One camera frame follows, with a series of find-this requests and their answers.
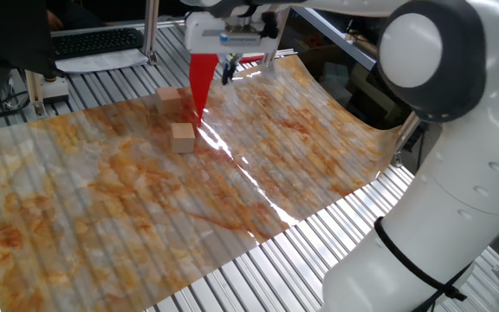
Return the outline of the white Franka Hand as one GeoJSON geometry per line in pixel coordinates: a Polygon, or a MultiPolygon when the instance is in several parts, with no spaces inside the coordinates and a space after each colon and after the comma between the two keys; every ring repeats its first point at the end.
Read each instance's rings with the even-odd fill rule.
{"type": "Polygon", "coordinates": [[[195,12],[186,18],[185,26],[185,46],[191,53],[222,54],[223,85],[233,78],[237,54],[270,53],[277,48],[280,36],[277,14],[271,11],[227,18],[195,12]]]}

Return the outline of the person's bare hand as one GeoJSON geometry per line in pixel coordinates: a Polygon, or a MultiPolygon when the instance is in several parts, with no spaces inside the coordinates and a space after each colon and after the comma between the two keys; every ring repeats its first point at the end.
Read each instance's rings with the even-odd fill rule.
{"type": "Polygon", "coordinates": [[[51,31],[61,31],[64,30],[62,21],[50,10],[47,11],[47,17],[49,21],[49,28],[51,31]]]}

